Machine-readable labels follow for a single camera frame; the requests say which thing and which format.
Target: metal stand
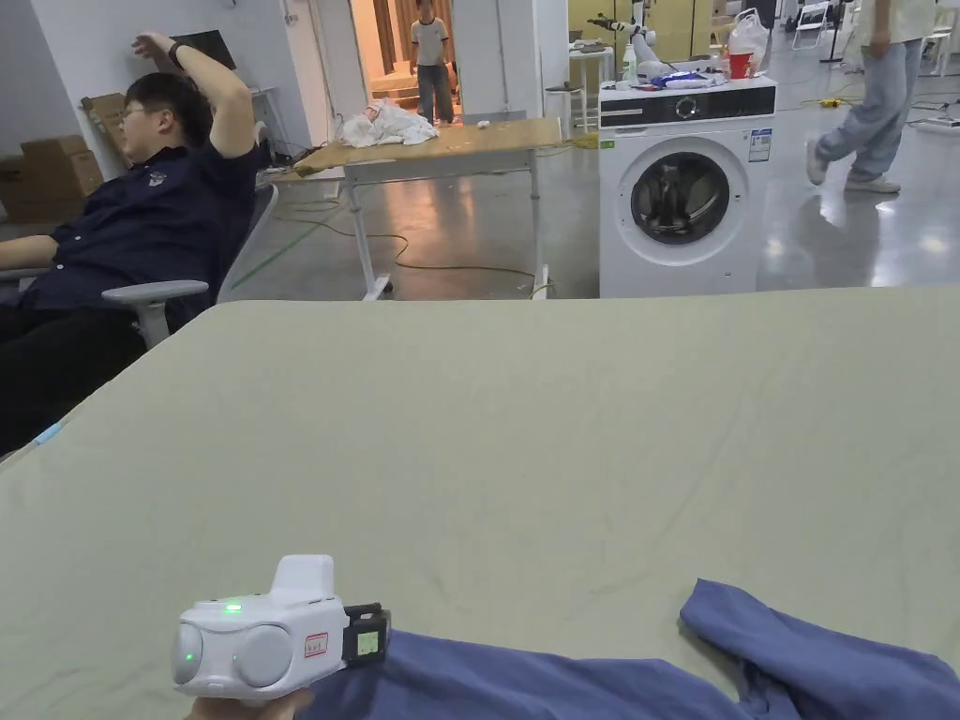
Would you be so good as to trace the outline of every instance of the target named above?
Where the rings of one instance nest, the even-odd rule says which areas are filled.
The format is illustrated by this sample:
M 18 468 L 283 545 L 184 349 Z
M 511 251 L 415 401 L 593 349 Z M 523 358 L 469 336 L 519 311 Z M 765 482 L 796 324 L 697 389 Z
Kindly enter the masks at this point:
M 841 0 L 841 2 L 837 3 L 836 5 L 837 9 L 839 10 L 840 8 L 842 8 L 844 5 L 847 4 L 847 2 L 848 0 Z M 833 18 L 833 43 L 830 45 L 830 57 L 820 60 L 821 63 L 833 64 L 835 62 L 843 62 L 843 58 L 835 57 L 835 53 L 837 51 L 837 36 L 840 35 L 840 26 L 843 25 L 843 20 L 844 20 L 843 17 Z

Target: white device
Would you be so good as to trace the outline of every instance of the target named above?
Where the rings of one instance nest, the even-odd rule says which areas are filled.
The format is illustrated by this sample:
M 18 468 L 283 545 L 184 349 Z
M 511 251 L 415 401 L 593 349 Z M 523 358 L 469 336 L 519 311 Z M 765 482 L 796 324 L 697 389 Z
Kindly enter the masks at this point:
M 952 117 L 926 117 L 914 123 L 913 127 L 921 132 L 960 137 L 960 120 Z
M 600 296 L 748 293 L 777 86 L 600 91 Z
M 268 594 L 198 602 L 180 616 L 174 683 L 185 695 L 267 702 L 382 660 L 389 632 L 379 605 L 344 608 L 332 558 L 290 555 Z

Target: plastic bag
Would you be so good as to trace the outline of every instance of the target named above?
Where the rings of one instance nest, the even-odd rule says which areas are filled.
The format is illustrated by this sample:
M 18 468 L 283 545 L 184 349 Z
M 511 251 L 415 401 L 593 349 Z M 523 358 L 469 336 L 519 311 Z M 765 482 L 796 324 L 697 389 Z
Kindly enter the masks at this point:
M 753 75 L 766 60 L 770 31 L 763 27 L 756 8 L 743 11 L 733 20 L 733 25 L 730 33 L 730 54 L 753 55 L 750 58 Z

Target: white chair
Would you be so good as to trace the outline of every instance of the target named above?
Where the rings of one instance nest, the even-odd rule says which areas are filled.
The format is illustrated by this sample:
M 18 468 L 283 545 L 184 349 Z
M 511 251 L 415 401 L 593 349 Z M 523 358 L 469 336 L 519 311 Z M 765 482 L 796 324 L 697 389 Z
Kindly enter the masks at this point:
M 947 67 L 950 65 L 950 53 L 953 49 L 953 37 L 960 24 L 960 10 L 940 10 L 937 12 L 937 25 L 933 29 L 933 35 L 928 36 L 927 42 L 937 43 L 937 69 L 934 77 L 939 75 L 941 78 L 947 76 Z
M 827 10 L 829 10 L 830 3 L 814 3 L 813 5 L 804 5 L 800 10 L 800 20 L 797 23 L 797 33 L 793 36 L 793 49 L 794 50 L 812 50 L 815 47 L 820 47 L 820 41 L 824 37 L 824 30 L 827 28 Z M 801 45 L 801 36 L 804 31 L 815 30 L 817 31 L 817 41 L 812 45 Z

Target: white sneaker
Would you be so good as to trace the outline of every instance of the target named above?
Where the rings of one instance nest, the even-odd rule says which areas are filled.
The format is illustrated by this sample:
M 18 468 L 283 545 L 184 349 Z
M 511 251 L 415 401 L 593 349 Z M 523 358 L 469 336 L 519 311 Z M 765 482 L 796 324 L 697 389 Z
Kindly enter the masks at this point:
M 829 163 L 817 157 L 817 141 L 806 141 L 806 176 L 814 185 L 824 184 Z
M 903 186 L 899 182 L 893 182 L 880 176 L 875 180 L 868 182 L 859 182 L 857 180 L 847 180 L 847 189 L 854 192 L 879 193 L 880 195 L 899 195 Z

